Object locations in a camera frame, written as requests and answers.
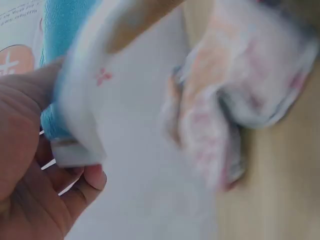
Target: pastel fabric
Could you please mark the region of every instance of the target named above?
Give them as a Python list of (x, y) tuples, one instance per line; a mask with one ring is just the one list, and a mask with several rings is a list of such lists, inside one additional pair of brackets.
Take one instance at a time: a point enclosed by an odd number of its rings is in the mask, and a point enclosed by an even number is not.
[(215, 0), (207, 30), (168, 81), (166, 131), (218, 190), (245, 172), (238, 126), (279, 121), (302, 90), (318, 40), (248, 0)]

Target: fingernail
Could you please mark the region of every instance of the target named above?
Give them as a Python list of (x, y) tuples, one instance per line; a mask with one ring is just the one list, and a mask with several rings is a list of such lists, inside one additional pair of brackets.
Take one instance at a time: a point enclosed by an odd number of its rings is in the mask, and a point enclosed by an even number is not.
[(93, 188), (102, 191), (107, 183), (107, 175), (101, 165), (86, 166), (84, 168), (84, 178)]

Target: hand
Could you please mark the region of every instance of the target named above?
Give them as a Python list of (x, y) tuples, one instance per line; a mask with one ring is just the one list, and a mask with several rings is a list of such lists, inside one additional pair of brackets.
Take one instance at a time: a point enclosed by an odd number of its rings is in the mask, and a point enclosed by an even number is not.
[(63, 240), (107, 182), (100, 165), (41, 169), (53, 156), (49, 141), (39, 136), (40, 115), (61, 62), (0, 78), (1, 240)]

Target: folded cloth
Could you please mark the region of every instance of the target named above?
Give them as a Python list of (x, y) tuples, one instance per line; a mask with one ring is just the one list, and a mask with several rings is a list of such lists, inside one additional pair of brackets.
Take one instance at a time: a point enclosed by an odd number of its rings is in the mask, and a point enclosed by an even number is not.
[[(97, 105), (93, 99), (98, 95), (99, 87), (102, 88), (112, 78), (110, 69), (117, 64), (120, 50), (181, 2), (105, 0), (97, 4), (93, 14), (83, 22), (59, 74), (53, 104), (41, 117), (44, 133), (51, 140), (58, 165), (75, 167), (103, 162), (106, 152), (97, 130), (99, 113), (95, 112)], [(71, 3), (68, 8), (85, 15), (85, 9), (76, 7), (81, 5), (80, 0)], [(76, 33), (73, 27), (69, 27), (70, 31), (68, 27), (60, 28), (61, 25), (72, 25), (70, 20), (73, 18), (68, 18), (69, 22), (65, 23), (59, 18), (58, 8), (64, 8), (63, 13), (70, 11), (62, 6), (62, 2), (51, 0), (46, 4), (44, 27), (50, 33), (44, 40), (46, 61), (63, 54)], [(82, 17), (75, 18), (75, 28), (82, 20)], [(51, 32), (51, 25), (55, 33), (59, 32), (58, 37)], [(64, 34), (68, 35), (66, 40), (63, 40)]]
[(237, 125), (279, 121), (313, 67), (318, 40), (288, 16), (251, 0), (215, 0), (202, 40), (168, 81), (164, 126), (217, 189), (245, 171)]

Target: blue towel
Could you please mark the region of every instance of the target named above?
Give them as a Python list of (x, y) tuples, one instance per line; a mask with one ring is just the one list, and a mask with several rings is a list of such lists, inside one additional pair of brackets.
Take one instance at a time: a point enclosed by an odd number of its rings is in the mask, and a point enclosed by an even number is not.
[[(65, 56), (77, 32), (101, 0), (46, 0), (43, 15), (43, 48), (40, 64)], [(49, 140), (70, 137), (53, 103), (41, 116), (41, 125)]]

